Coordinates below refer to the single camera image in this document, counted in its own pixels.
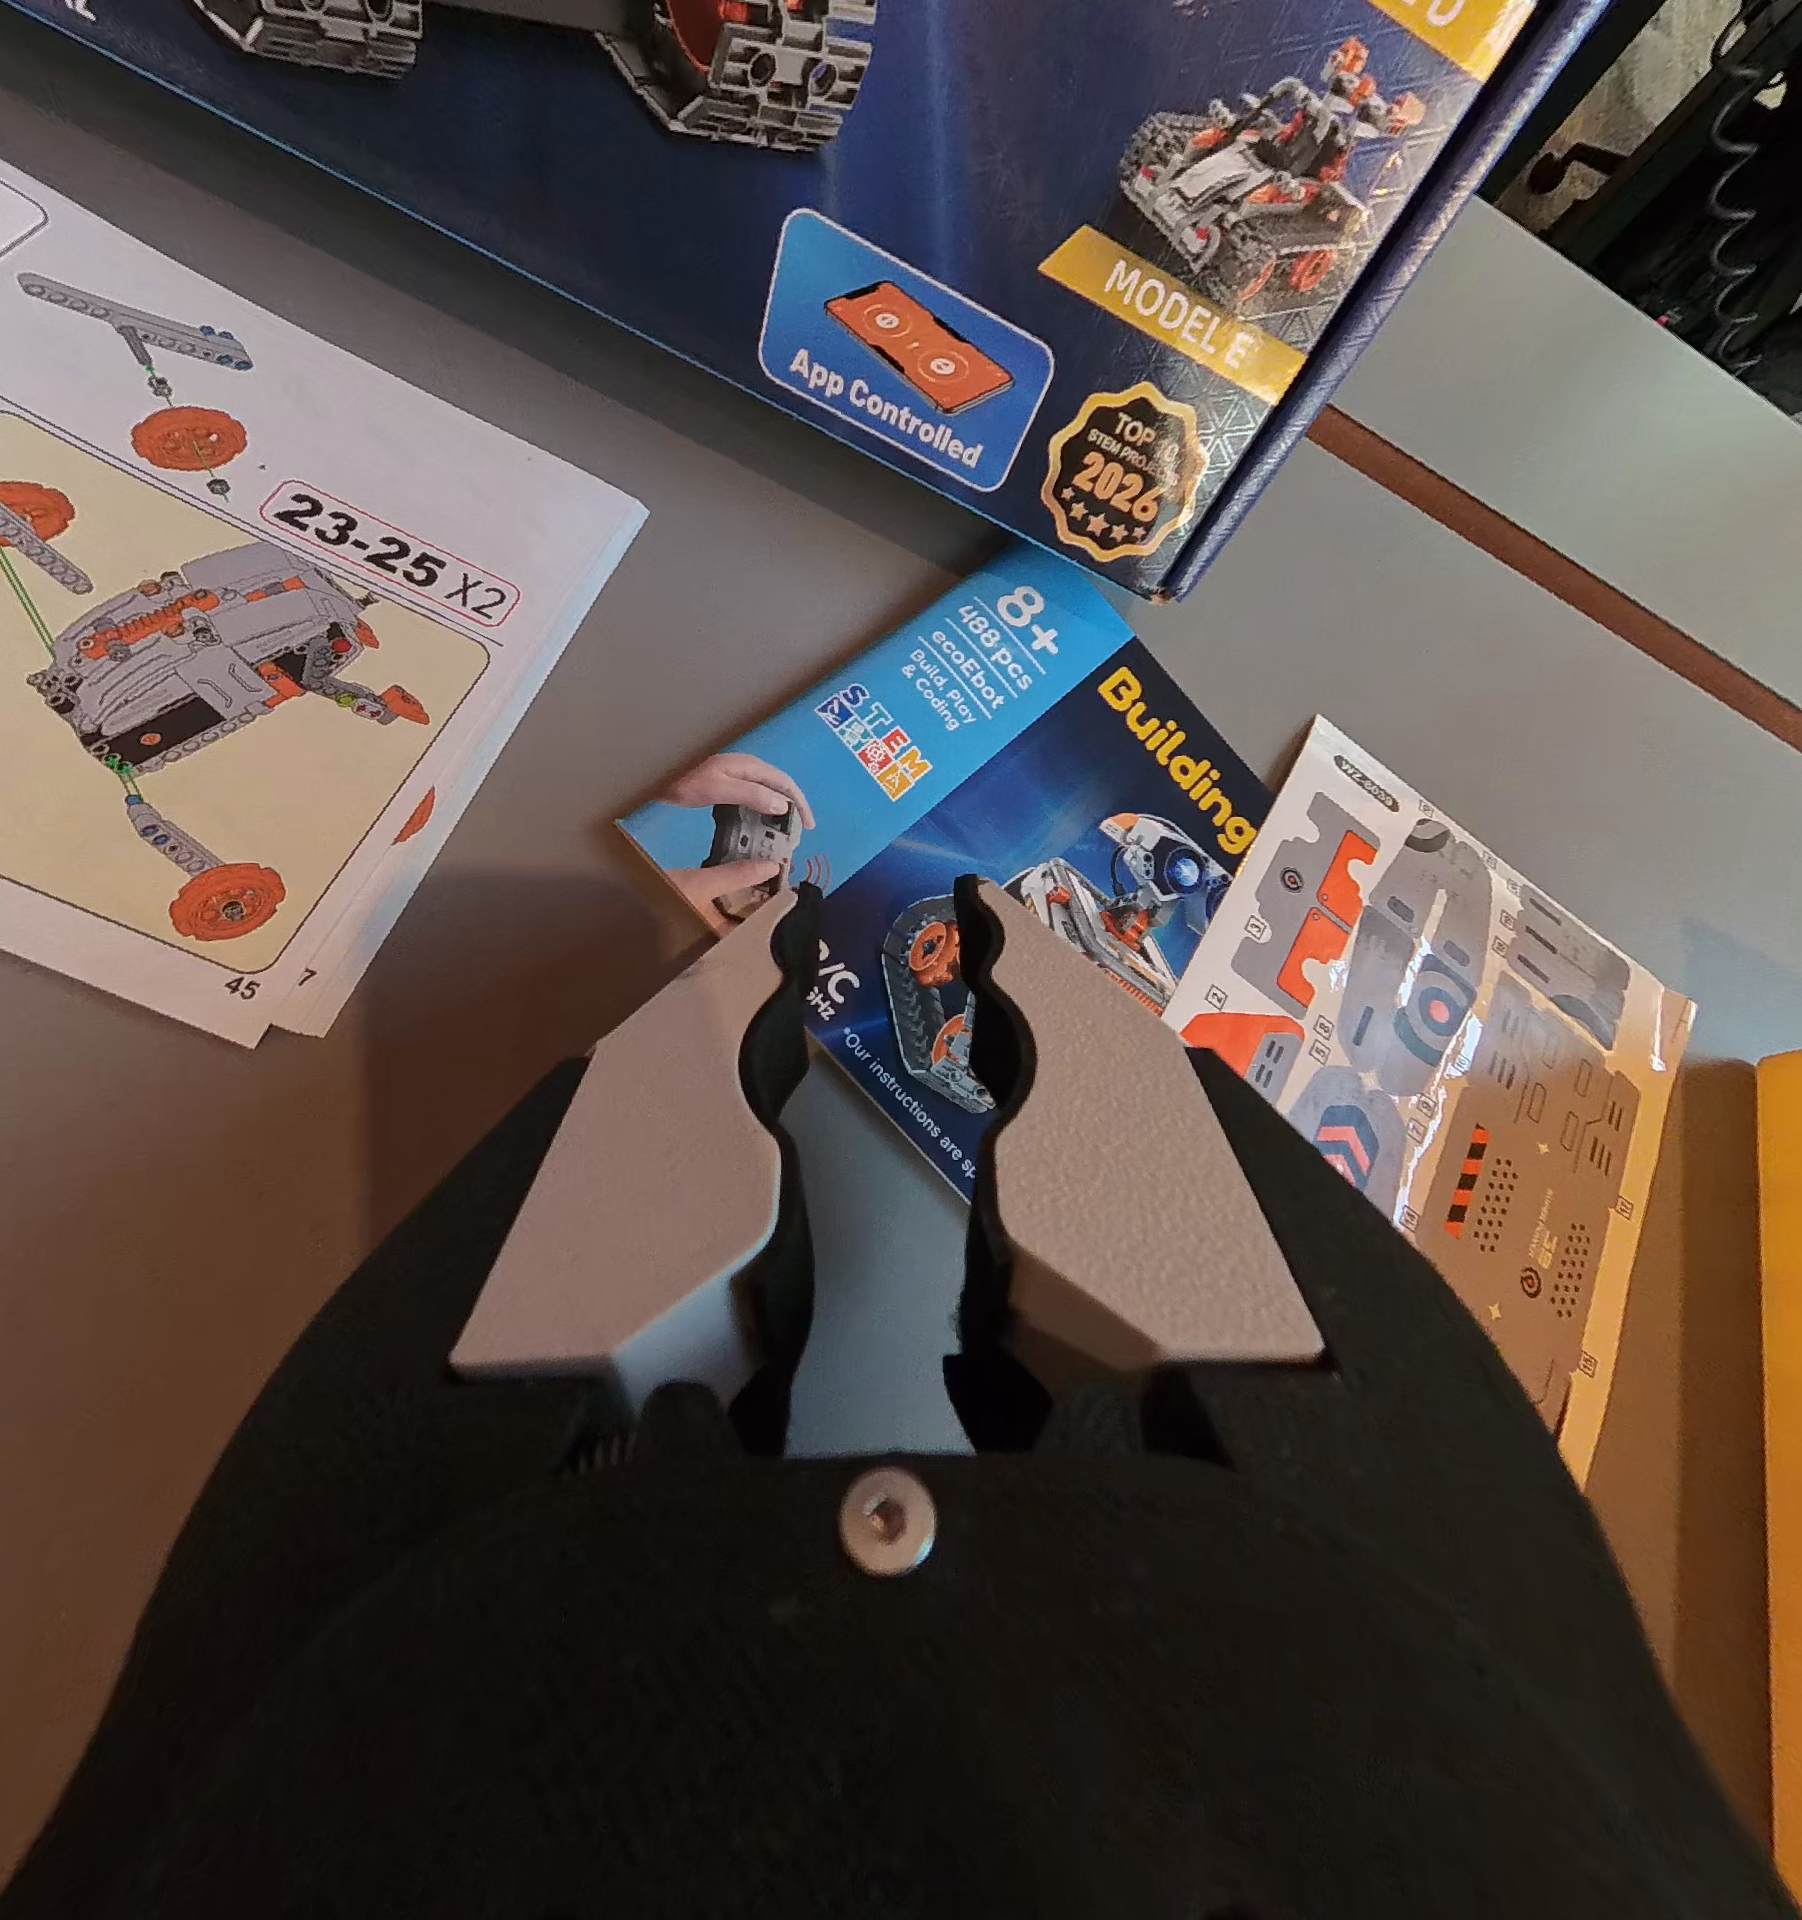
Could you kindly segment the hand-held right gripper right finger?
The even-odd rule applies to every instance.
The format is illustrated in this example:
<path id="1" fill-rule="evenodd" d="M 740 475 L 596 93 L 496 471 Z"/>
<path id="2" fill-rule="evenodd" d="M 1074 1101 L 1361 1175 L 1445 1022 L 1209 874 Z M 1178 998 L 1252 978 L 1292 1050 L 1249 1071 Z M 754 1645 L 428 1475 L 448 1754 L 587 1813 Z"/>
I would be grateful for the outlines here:
<path id="1" fill-rule="evenodd" d="M 1088 1381 L 1318 1364 L 1319 1329 L 1174 1030 L 998 884 L 959 876 L 975 1153 L 947 1399 L 1026 1451 Z"/>

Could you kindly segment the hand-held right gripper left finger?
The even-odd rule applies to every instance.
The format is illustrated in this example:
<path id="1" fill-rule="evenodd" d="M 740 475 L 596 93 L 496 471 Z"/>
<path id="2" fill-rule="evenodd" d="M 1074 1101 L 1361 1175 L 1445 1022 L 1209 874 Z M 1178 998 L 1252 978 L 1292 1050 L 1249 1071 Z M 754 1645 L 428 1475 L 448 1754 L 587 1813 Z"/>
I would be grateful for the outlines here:
<path id="1" fill-rule="evenodd" d="M 809 1068 L 820 887 L 774 895 L 607 1030 L 453 1344 L 465 1381 L 709 1387 L 788 1444 L 815 1259 L 780 1126 Z"/>

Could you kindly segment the white orange sticker sheet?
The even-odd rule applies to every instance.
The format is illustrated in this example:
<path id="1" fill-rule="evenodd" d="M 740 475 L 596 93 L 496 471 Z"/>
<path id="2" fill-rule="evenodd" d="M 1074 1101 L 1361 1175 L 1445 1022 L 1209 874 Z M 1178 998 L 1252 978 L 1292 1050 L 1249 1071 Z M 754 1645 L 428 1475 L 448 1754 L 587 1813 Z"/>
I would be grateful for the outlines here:
<path id="1" fill-rule="evenodd" d="M 1314 718 L 1170 1002 L 1398 1228 L 1437 1233 L 1495 1156 L 1629 1218 L 1636 1120 L 1689 1022 L 1632 956 Z"/>

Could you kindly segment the brown sticker sheet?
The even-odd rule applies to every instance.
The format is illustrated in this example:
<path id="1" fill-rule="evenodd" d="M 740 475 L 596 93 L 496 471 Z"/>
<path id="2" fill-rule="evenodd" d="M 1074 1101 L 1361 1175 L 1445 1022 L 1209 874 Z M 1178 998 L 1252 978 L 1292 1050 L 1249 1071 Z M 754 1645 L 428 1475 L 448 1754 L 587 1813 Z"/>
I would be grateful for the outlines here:
<path id="1" fill-rule="evenodd" d="M 1578 1482 L 1610 1411 L 1669 1071 L 1548 1004 L 1468 1022 L 1394 1221 L 1498 1344 Z"/>

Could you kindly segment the blue instruction booklet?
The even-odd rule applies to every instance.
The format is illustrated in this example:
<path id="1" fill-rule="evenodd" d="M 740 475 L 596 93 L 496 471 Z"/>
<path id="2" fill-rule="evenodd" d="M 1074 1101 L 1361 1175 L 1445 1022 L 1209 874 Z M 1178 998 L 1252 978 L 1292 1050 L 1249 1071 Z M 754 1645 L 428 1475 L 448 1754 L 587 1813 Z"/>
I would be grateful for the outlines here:
<path id="1" fill-rule="evenodd" d="M 823 890 L 809 1030 L 959 1194 L 991 1099 L 971 1066 L 956 876 L 996 880 L 1161 1014 L 1269 791 L 1121 615 L 1014 548 L 704 758 L 621 831 L 654 871 Z"/>

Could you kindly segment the open instruction booklet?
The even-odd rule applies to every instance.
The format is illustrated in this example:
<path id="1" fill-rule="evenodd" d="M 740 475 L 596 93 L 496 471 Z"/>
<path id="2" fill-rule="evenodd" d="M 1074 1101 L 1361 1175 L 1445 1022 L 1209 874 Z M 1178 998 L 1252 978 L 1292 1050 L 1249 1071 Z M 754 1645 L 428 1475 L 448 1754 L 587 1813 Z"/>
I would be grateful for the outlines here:
<path id="1" fill-rule="evenodd" d="M 0 160 L 0 948 L 320 1035 L 643 521 Z"/>

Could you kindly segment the blue robot kit box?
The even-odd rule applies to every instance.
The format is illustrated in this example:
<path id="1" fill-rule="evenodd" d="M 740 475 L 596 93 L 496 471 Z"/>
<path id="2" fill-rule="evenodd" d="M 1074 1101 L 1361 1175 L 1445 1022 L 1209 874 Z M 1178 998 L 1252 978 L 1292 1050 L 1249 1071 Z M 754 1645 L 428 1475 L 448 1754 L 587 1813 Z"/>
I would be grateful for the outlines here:
<path id="1" fill-rule="evenodd" d="M 18 4 L 1178 601 L 1602 4 Z"/>

